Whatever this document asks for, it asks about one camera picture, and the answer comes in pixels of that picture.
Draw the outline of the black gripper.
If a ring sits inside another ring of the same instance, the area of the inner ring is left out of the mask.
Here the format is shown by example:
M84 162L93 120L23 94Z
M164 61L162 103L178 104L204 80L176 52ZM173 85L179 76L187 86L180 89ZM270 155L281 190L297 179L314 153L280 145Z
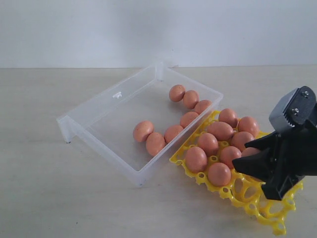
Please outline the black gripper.
M306 176L317 175L317 126L308 120L281 139L274 131L245 144L260 153L232 161L234 169L265 182L264 195L281 201Z

